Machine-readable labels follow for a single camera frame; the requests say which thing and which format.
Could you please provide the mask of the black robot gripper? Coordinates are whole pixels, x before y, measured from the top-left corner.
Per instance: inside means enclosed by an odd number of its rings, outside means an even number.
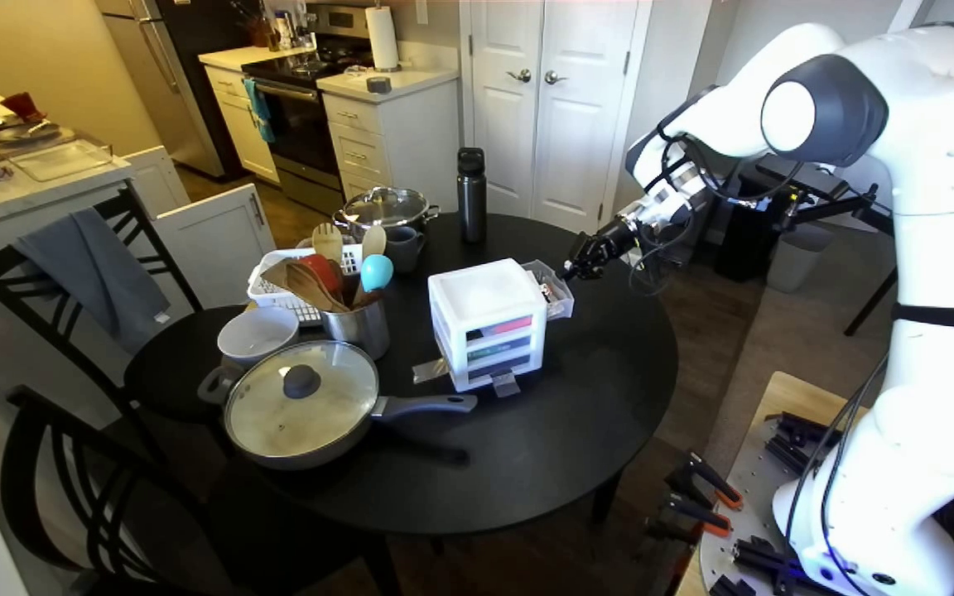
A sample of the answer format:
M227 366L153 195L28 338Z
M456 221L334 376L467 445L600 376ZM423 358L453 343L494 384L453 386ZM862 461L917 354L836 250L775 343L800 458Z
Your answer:
M637 200L629 200L616 225L579 232L566 257L562 278L595 278L614 257L645 260L679 245L696 216L708 204L708 178L692 166L660 175Z

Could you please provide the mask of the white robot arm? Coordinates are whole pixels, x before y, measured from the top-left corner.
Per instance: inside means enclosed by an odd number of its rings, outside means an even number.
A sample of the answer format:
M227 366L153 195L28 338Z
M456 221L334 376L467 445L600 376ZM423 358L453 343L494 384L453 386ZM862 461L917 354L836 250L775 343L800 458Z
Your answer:
M781 30L629 145L640 198L562 269L593 273L677 225L711 188L716 156L889 169L898 303L883 392L775 488L773 515L836 592L954 596L954 539L936 523L954 501L954 24L862 41L823 24Z

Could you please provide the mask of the gray round robot base plate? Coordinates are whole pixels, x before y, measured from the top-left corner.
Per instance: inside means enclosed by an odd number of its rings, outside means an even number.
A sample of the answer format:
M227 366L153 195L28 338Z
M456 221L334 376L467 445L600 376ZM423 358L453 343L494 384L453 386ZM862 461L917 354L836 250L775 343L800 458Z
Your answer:
M742 511L716 504L711 512L734 523L729 537L701 533L692 549L696 583L708 596L833 596L795 563L773 519L773 496L800 472L766 450L773 414L758 414L726 481L742 494Z

